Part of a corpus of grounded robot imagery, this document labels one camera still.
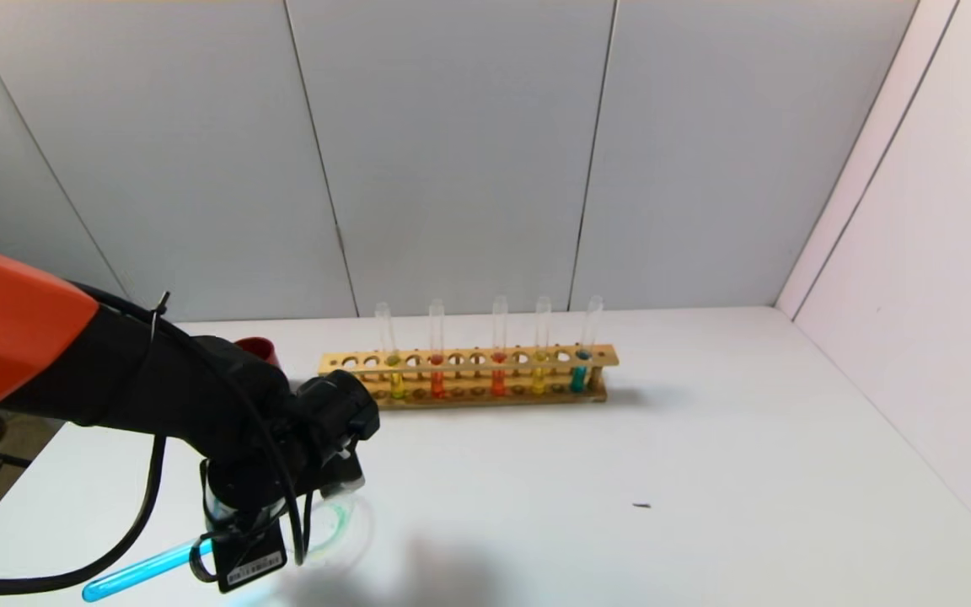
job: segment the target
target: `wooden test tube rack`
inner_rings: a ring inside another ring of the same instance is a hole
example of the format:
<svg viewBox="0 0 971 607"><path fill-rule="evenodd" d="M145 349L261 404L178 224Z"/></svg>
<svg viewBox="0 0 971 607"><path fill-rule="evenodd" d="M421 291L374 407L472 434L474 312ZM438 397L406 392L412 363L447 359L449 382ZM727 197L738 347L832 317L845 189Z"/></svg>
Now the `wooden test tube rack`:
<svg viewBox="0 0 971 607"><path fill-rule="evenodd" d="M336 369L353 373L382 410L605 402L608 393L602 368L620 364L616 350L609 345L594 346L589 360L577 357L577 350L578 345L552 346L546 349L548 360L536 361L535 349L516 346L505 348L505 360L498 363L492 358L492 349L459 348L444 350L444 362L440 365L429 364L430 352L400 351L400 364L396 366L385 365L386 356L380 351L329 352L321 357L317 373L327 375ZM545 370L543 395L531 390L531 372L536 368ZM575 368L588 368L582 392L571 392L571 372ZM494 370L505 372L503 396L493 395ZM404 399L393 399L389 373L404 375ZM429 391L431 373L444 373L443 399L435 399Z"/></svg>

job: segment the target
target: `label sticker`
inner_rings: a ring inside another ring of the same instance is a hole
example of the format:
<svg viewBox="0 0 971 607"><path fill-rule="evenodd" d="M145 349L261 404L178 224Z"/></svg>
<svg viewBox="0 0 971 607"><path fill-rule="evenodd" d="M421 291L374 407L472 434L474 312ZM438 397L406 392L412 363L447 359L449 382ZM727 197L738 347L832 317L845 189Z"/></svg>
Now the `label sticker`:
<svg viewBox="0 0 971 607"><path fill-rule="evenodd" d="M282 565L282 553L273 552L269 556L262 556L258 560L246 562L245 565L239 565L227 575L227 585L235 585L238 583L243 583L250 577L257 577L263 572L267 572L269 569L277 568Z"/></svg>

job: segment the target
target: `orange liquid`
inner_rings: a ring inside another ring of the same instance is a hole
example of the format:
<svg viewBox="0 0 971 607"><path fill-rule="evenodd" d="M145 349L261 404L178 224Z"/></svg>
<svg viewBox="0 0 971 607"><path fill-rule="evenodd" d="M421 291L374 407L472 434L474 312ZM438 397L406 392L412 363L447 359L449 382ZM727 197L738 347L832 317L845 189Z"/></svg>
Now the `orange liquid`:
<svg viewBox="0 0 971 607"><path fill-rule="evenodd" d="M440 354L434 354L429 357L429 364L439 365L443 364L444 357ZM432 392L432 397L434 399L443 399L444 397L444 373L431 373L429 376L429 391Z"/></svg>
<svg viewBox="0 0 971 607"><path fill-rule="evenodd" d="M493 362L502 363L508 355L504 352L493 352ZM493 372L493 395L504 396L504 370L497 369Z"/></svg>

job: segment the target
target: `test tube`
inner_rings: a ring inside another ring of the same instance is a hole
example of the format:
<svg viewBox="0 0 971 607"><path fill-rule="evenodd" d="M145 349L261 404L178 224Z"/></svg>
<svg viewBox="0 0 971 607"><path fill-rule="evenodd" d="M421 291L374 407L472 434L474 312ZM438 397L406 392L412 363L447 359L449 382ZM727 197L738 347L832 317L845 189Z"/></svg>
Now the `test tube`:
<svg viewBox="0 0 971 607"><path fill-rule="evenodd" d="M429 364L444 364L444 302L440 299L432 300L429 304ZM431 373L429 389L434 399L444 397L444 373Z"/></svg>
<svg viewBox="0 0 971 607"><path fill-rule="evenodd" d="M534 306L534 361L542 364L550 360L550 297L543 295ZM546 369L531 369L531 392L535 395L546 393Z"/></svg>
<svg viewBox="0 0 971 607"><path fill-rule="evenodd" d="M493 299L493 362L502 363L508 354L504 351L508 331L508 298L497 295ZM493 372L493 395L504 396L504 369Z"/></svg>
<svg viewBox="0 0 971 607"><path fill-rule="evenodd" d="M575 352L578 358L589 361L593 357L594 339L598 337L598 322L602 318L602 296L590 298L587 304L587 318L582 322L582 338L579 339L579 349ZM571 392L583 392L586 389L587 368L571 370Z"/></svg>
<svg viewBox="0 0 971 607"><path fill-rule="evenodd" d="M400 349L396 348L396 331L392 327L392 310L384 301L377 304L377 326L381 330L381 353L384 354L384 364L390 368L399 366L402 362ZM392 385L393 399L404 399L407 397L407 389L404 388L404 374L389 373L390 385Z"/></svg>

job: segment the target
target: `teal liquid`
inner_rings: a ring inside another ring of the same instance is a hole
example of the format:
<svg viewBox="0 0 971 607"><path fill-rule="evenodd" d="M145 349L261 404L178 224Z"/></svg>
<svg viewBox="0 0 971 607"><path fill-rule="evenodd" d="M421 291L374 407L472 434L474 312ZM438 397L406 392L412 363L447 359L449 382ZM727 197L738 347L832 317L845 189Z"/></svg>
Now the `teal liquid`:
<svg viewBox="0 0 971 607"><path fill-rule="evenodd" d="M590 352L579 350L575 353L583 361L590 360ZM587 368L574 368L571 370L571 392L581 393L587 387Z"/></svg>

